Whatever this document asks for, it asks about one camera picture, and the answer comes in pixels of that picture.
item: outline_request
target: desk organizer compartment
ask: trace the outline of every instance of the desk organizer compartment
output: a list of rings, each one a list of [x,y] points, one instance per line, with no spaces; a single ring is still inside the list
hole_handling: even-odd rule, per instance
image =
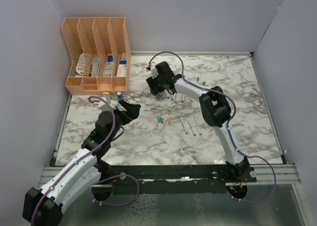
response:
[[[104,91],[127,94],[131,50],[125,18],[65,18],[62,30],[72,60],[65,86],[72,95],[100,95]],[[86,58],[84,74],[75,77],[76,65],[82,53]],[[126,53],[126,76],[116,77],[122,53]],[[103,77],[109,54],[113,56],[112,75]],[[99,56],[98,74],[92,77],[92,60],[96,55]]]
[[[71,66],[65,86],[72,95],[82,94],[82,88],[80,86],[82,77],[75,77],[77,75],[76,65],[79,56],[83,53],[77,32],[78,22],[79,18],[65,18],[62,25],[62,32],[71,58]]]

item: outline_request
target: white marble table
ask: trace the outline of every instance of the white marble table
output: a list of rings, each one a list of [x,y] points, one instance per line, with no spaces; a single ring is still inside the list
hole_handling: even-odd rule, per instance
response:
[[[182,165],[223,164],[224,150],[212,127],[202,117],[198,102],[175,104],[167,98],[150,94],[146,78],[147,63],[152,56],[132,56],[129,95],[124,99],[141,104],[140,116],[125,126],[124,134],[112,142],[102,158],[112,165]],[[206,86],[220,86],[236,102],[237,115],[232,120],[242,150],[260,155],[270,163],[282,163],[276,139],[265,108],[251,60],[248,56],[182,56],[185,76]],[[157,64],[166,60],[175,74],[181,72],[179,60],[158,56]],[[88,96],[73,96],[56,159],[56,166],[66,165],[79,150],[83,140],[94,129],[100,110],[88,102]],[[180,116],[193,121],[198,117],[202,136],[186,135]],[[157,122],[162,116],[164,123]],[[263,163],[250,159],[250,163]]]

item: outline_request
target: purple cable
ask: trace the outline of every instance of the purple cable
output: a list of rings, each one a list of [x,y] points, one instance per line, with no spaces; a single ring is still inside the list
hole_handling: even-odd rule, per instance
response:
[[[103,183],[105,181],[108,181],[108,180],[111,180],[111,179],[114,179],[114,178],[117,178],[117,177],[120,177],[120,176],[122,176],[122,175],[114,175],[114,176],[111,176],[111,177],[109,177],[107,179],[101,180],[101,181],[97,182],[96,184]],[[96,200],[95,197],[94,197],[93,192],[91,192],[91,196],[93,197],[94,201],[98,202],[99,204],[109,205],[109,206],[126,206],[126,205],[129,205],[129,204],[133,203],[139,196],[140,186],[139,186],[138,180],[135,177],[133,177],[131,175],[124,175],[124,176],[132,178],[135,181],[136,185],[137,185],[137,193],[135,194],[135,196],[133,197],[132,200],[130,200],[130,201],[126,202],[126,203],[122,203],[122,204],[107,203],[107,202],[104,202],[104,201]]]
[[[88,98],[89,102],[92,103],[91,99],[92,98],[95,98],[95,99],[98,99],[102,102],[104,102],[108,108],[110,109],[111,111],[111,114],[112,114],[112,128],[110,130],[110,133],[108,134],[108,136],[104,139],[104,141],[102,141],[97,147],[95,147],[93,150],[91,150],[90,152],[86,153],[85,155],[83,155],[81,158],[79,158],[77,160],[77,162],[80,162],[81,160],[83,160],[84,158],[86,158],[88,155],[92,154],[94,151],[98,150],[112,135],[113,131],[114,131],[114,128],[115,128],[115,116],[114,116],[114,112],[113,112],[113,109],[112,107],[102,98],[98,97],[98,96],[90,96]],[[69,166],[69,168],[67,168],[64,173],[62,175],[60,175],[60,177],[51,185],[51,187],[55,188],[55,186],[64,178],[64,176],[69,173],[69,171],[74,167],[76,166],[75,163],[71,164]],[[41,205],[41,203],[43,202],[43,200],[45,199],[45,197],[51,192],[52,190],[48,189],[47,192],[45,192],[43,194],[43,196],[40,198],[40,200],[38,201],[35,209],[34,209],[34,212],[33,212],[33,215],[32,215],[32,218],[31,218],[31,226],[34,226],[34,221],[35,221],[35,215],[37,213],[37,211],[39,210],[39,207]]]
[[[236,104],[234,103],[233,99],[232,99],[230,96],[228,96],[227,94],[223,93],[223,92],[215,91],[215,90],[209,89],[209,88],[203,88],[203,87],[200,87],[200,86],[196,85],[195,83],[190,82],[189,80],[187,80],[187,79],[185,78],[185,76],[184,76],[184,69],[185,69],[185,68],[184,68],[183,60],[182,60],[182,58],[181,58],[179,55],[177,55],[176,53],[173,53],[173,52],[170,52],[170,51],[163,51],[163,52],[160,52],[160,53],[155,54],[155,55],[151,58],[151,60],[149,61],[149,67],[151,67],[151,62],[152,62],[152,60],[153,60],[156,56],[158,56],[158,55],[160,55],[160,54],[164,54],[164,53],[173,54],[173,55],[175,55],[176,57],[178,57],[178,59],[179,59],[180,62],[182,63],[182,79],[183,79],[186,83],[188,83],[188,84],[190,84],[190,85],[192,85],[192,86],[194,86],[194,87],[196,87],[196,88],[198,88],[198,89],[200,89],[200,90],[203,90],[203,91],[211,91],[211,92],[214,92],[214,93],[223,95],[224,97],[226,97],[226,98],[232,103],[232,105],[233,105],[233,114],[232,114],[232,116],[231,116],[231,117],[228,119],[228,121],[227,121],[227,130],[228,130],[228,133],[229,133],[230,140],[231,140],[231,142],[232,142],[232,144],[233,144],[233,147],[236,149],[236,151],[237,151],[238,153],[240,153],[240,154],[241,154],[242,156],[244,156],[244,157],[247,157],[247,158],[259,158],[259,159],[263,160],[263,161],[271,168],[271,170],[272,170],[272,172],[273,172],[273,176],[274,176],[274,186],[273,186],[273,190],[272,190],[265,198],[263,198],[263,199],[261,199],[261,200],[246,201],[246,200],[237,199],[237,198],[233,197],[228,191],[227,191],[227,193],[229,193],[233,199],[235,199],[235,200],[237,200],[237,201],[239,201],[239,202],[242,202],[242,203],[247,203],[247,204],[262,203],[262,202],[264,202],[264,201],[270,199],[271,196],[274,194],[274,192],[275,192],[275,190],[276,190],[276,174],[275,174],[274,168],[273,168],[273,166],[272,166],[267,160],[265,160],[263,157],[261,157],[261,156],[248,156],[248,155],[244,154],[243,152],[241,152],[241,151],[238,149],[238,147],[236,146],[236,144],[235,144],[235,142],[234,142],[234,140],[233,140],[233,138],[232,138],[231,131],[230,131],[230,129],[229,129],[229,122],[233,119],[233,117],[235,117],[235,115],[236,115],[236,113],[237,113],[237,106],[236,106]]]

